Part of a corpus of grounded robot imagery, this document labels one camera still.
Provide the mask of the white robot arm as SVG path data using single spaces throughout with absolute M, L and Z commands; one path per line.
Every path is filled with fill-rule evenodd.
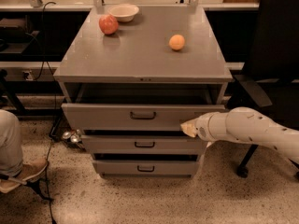
M 275 123 L 262 113 L 247 107 L 229 112 L 210 112 L 180 124 L 189 137 L 208 142 L 229 141 L 273 148 L 299 163 L 299 132 Z

